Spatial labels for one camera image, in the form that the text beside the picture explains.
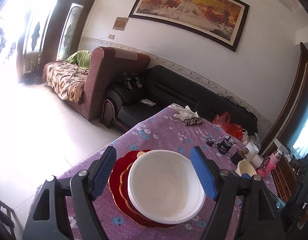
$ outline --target red plate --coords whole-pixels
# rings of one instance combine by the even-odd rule
[[[141,226],[148,228],[172,228],[176,225],[166,225],[152,221],[144,217],[139,211],[132,205],[128,192],[127,192],[127,179],[129,169],[137,159],[137,153],[139,151],[131,151],[125,154],[124,157],[118,159],[114,165],[112,174],[108,179],[109,189],[113,194],[116,206],[126,216],[132,219],[134,222]]]

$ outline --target brown fabric sofa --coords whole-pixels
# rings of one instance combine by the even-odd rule
[[[87,120],[102,114],[105,89],[124,72],[140,73],[150,61],[146,54],[112,47],[97,47],[90,57],[90,70],[86,79],[81,105],[66,101]]]

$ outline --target white horse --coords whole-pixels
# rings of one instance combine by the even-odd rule
[[[176,10],[173,11],[172,16],[177,11],[181,11],[181,14],[177,18],[179,18],[183,14],[189,14],[189,13],[193,13],[197,16],[201,15],[201,11],[198,9],[198,7],[188,1],[179,4]]]

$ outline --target leopard print pouch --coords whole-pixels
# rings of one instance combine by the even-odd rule
[[[203,119],[200,116],[199,117],[193,117],[193,118],[188,118],[188,119],[182,120],[182,123],[184,125],[201,124],[201,123],[203,123]]]

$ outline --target wallpaper border strip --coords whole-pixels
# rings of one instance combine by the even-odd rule
[[[240,106],[245,107],[248,111],[252,112],[253,114],[255,114],[255,116],[258,118],[258,120],[260,122],[262,122],[264,125],[266,125],[268,128],[272,128],[273,124],[265,117],[263,116],[261,113],[259,113],[254,107],[250,106],[248,103],[246,103],[245,101],[243,101],[241,98],[239,98],[238,96],[236,96],[235,94],[231,93],[230,91],[228,91],[227,89],[225,89],[224,87],[216,84],[215,82],[209,80],[208,78],[188,69],[185,68],[175,62],[169,61],[167,59],[164,59],[162,57],[156,56],[154,54],[148,53],[146,51],[142,51],[140,49],[136,49],[136,48],[132,48],[126,45],[122,45],[119,43],[115,43],[112,41],[105,41],[105,40],[100,40],[100,39],[94,39],[94,38],[89,38],[89,37],[84,37],[82,36],[81,41],[87,41],[87,42],[92,42],[95,44],[99,44],[101,46],[105,46],[105,47],[118,47],[121,49],[127,49],[127,50],[131,50],[131,51],[135,51],[135,52],[139,52],[139,53],[144,53],[150,56],[151,61],[156,62],[158,65],[162,65],[166,68],[169,68],[170,70],[173,71],[177,71],[179,72],[181,75],[185,75],[187,77],[189,77],[192,80],[195,80],[197,83],[201,84],[202,86],[213,90],[216,93],[221,93],[223,94],[223,97],[232,97]]]

